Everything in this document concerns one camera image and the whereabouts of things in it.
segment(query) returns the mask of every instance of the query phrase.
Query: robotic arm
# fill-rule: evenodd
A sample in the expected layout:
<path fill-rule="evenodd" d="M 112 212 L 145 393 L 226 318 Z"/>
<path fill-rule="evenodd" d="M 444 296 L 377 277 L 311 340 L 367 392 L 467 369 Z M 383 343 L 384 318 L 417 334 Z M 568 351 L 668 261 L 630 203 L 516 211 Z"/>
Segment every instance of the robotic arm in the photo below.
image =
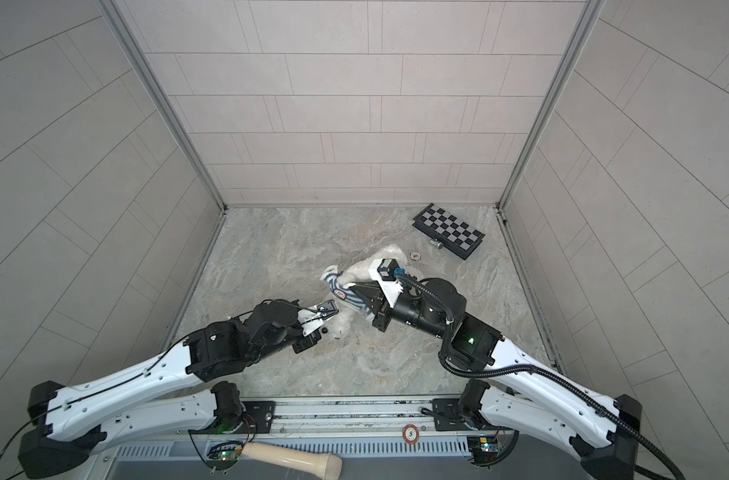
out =
<path fill-rule="evenodd" d="M 544 366 L 466 312 L 465 297 L 446 280 L 417 281 L 393 259 L 373 259 L 366 271 L 370 280 L 361 283 L 326 280 L 335 295 L 367 312 L 379 331 L 397 320 L 441 338 L 442 366 L 470 379 L 454 408 L 424 409 L 425 415 L 474 429 L 514 428 L 517 435 L 522 431 L 568 452 L 600 480 L 631 480 L 635 470 L 663 478 L 635 466 L 642 443 L 676 478 L 684 478 L 639 434 L 642 407 L 634 398 L 601 395 Z M 20 464 L 29 478 L 44 478 L 130 438 L 175 429 L 232 432 L 246 422 L 232 383 L 220 382 L 187 397 L 149 400 L 241 372 L 287 345 L 296 353 L 307 350 L 337 312 L 333 300 L 310 308 L 297 301 L 264 300 L 244 322 L 237 316 L 211 323 L 161 356 L 102 379 L 69 387 L 39 384 L 29 402 L 35 429 L 22 438 Z M 497 389 L 492 379 L 510 389 Z M 500 454 L 500 460 L 506 455 Z"/>

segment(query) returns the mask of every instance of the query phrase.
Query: marble floor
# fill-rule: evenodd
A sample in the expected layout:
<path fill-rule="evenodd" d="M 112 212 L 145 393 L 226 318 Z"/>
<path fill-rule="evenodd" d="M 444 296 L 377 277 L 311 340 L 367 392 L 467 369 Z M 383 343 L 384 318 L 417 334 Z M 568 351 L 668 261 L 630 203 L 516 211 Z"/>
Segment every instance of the marble floor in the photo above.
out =
<path fill-rule="evenodd" d="M 419 206 L 238 208 L 225 225 L 178 330 L 178 337 L 266 298 L 313 305 L 331 298 L 319 277 L 329 265 L 343 270 L 396 243 L 418 261 L 405 266 L 418 278 L 440 276 L 467 298 L 467 311 L 488 322 L 538 360 L 548 363 L 538 329 L 492 206 L 448 210 L 485 233 L 463 261 L 437 250 L 412 226 Z M 437 360 L 440 341 L 399 322 L 379 332 L 361 314 L 341 309 L 329 333 L 311 350 L 291 348 L 224 377 L 242 396 L 353 396 L 458 393 L 465 379 Z"/>

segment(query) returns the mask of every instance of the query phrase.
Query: side wall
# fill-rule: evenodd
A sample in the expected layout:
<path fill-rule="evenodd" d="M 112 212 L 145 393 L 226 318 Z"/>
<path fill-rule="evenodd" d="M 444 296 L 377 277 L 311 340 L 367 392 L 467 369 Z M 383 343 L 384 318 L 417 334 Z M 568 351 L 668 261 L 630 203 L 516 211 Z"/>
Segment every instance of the side wall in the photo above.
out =
<path fill-rule="evenodd" d="M 608 1 L 512 198 L 567 374 L 729 479 L 729 0 Z"/>
<path fill-rule="evenodd" d="M 497 202 L 583 8 L 116 3 L 228 204 Z"/>
<path fill-rule="evenodd" d="M 0 1 L 0 450 L 33 385 L 158 352 L 217 216 L 91 0 Z"/>

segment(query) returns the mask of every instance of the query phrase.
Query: folding chess set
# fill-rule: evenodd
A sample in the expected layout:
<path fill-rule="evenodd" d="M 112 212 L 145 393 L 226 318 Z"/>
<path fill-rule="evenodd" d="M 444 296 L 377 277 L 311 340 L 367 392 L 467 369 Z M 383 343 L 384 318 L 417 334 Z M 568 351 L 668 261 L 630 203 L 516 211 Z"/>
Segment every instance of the folding chess set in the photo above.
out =
<path fill-rule="evenodd" d="M 413 220 L 415 228 L 438 240 L 464 260 L 485 238 L 485 234 L 434 204 L 424 208 Z"/>

